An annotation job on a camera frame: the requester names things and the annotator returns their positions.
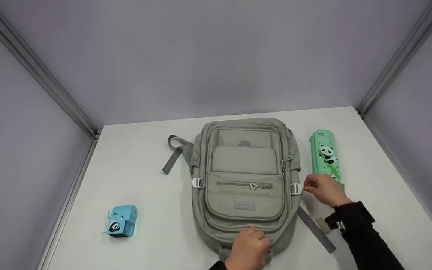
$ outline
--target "hand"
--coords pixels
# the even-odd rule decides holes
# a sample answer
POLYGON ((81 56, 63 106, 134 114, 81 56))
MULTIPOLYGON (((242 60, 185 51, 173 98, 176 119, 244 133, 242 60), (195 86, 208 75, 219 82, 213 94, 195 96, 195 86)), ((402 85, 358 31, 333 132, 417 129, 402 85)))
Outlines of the hand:
POLYGON ((304 191, 331 207, 352 203, 343 189, 327 174, 310 174, 304 180, 304 191))
POLYGON ((242 229, 236 236, 231 255, 224 262, 228 270, 261 270, 271 251, 271 240, 254 227, 242 229))

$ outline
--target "backpack strap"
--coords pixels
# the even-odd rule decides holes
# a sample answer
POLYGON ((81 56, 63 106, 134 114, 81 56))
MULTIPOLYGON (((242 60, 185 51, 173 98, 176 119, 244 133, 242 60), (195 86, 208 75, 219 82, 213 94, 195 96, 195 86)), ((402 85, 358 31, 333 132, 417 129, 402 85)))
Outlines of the backpack strap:
POLYGON ((176 160, 178 160, 178 157, 181 155, 181 153, 183 153, 184 160, 186 161, 186 163, 189 166, 191 166, 192 148, 194 144, 188 142, 187 140, 183 140, 176 135, 171 135, 168 138, 168 146, 169 148, 173 149, 173 154, 169 158, 168 162, 166 162, 166 165, 163 167, 164 173, 168 174, 171 171, 171 169, 173 168, 174 164, 176 163, 176 160), (173 139, 182 143, 182 145, 178 147, 174 147, 173 144, 171 144, 171 141, 173 139))
POLYGON ((318 238, 321 244, 326 248, 329 253, 333 253, 336 250, 335 245, 326 237, 323 231, 319 229, 319 227, 314 223, 312 218, 306 213, 306 211, 299 207, 296 211, 298 216, 303 220, 303 222, 307 225, 307 227, 311 230, 311 232, 318 238))

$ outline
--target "white tabletop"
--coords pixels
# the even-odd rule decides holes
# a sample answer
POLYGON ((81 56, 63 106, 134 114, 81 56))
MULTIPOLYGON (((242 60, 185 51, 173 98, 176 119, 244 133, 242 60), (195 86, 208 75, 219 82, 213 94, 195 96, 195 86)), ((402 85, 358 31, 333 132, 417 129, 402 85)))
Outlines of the white tabletop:
MULTIPOLYGON (((161 171, 172 154, 167 138, 175 134, 194 141, 207 122, 261 117, 278 118, 293 131, 302 180, 312 170, 311 134, 331 130, 348 196, 363 201, 406 269, 432 269, 432 222, 353 107, 105 126, 49 269, 208 269, 218 257, 194 225, 188 166, 180 157, 169 175, 161 171), (138 209, 135 235, 103 234, 108 210, 127 204, 138 209)), ((332 212, 309 193, 303 195, 302 207, 314 219, 332 212)), ((299 219, 289 248, 266 268, 356 269, 341 234, 333 231, 328 237, 337 247, 333 254, 299 219)))

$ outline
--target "panda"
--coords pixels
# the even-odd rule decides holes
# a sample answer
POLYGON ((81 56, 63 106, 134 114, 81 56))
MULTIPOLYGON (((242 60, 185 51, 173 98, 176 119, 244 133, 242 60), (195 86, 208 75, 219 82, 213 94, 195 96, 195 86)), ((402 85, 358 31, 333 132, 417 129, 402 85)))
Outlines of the panda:
POLYGON ((319 147, 319 156, 323 157, 324 156, 324 162, 326 164, 333 164, 334 162, 336 162, 338 159, 336 157, 334 157, 334 148, 332 148, 331 146, 324 146, 321 145, 319 147))
POLYGON ((326 173, 329 177, 333 178, 334 180, 336 180, 336 176, 330 172, 326 173))
POLYGON ((110 226, 109 226, 109 231, 110 232, 115 232, 115 231, 119 231, 121 229, 120 224, 118 222, 113 222, 110 226))

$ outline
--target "gray backpack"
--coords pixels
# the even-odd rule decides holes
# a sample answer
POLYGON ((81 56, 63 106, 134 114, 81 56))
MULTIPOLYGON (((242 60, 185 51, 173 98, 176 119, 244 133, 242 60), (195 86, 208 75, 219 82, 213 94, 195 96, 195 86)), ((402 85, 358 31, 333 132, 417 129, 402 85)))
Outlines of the gray backpack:
POLYGON ((336 248, 300 208, 300 153, 289 128, 273 118, 208 123, 194 144, 171 135, 169 173, 183 153, 192 174, 192 209, 205 243, 224 261, 241 229, 254 226, 273 240, 273 255, 288 247, 297 215, 331 253, 336 248), (183 145, 173 147, 171 140, 183 145))

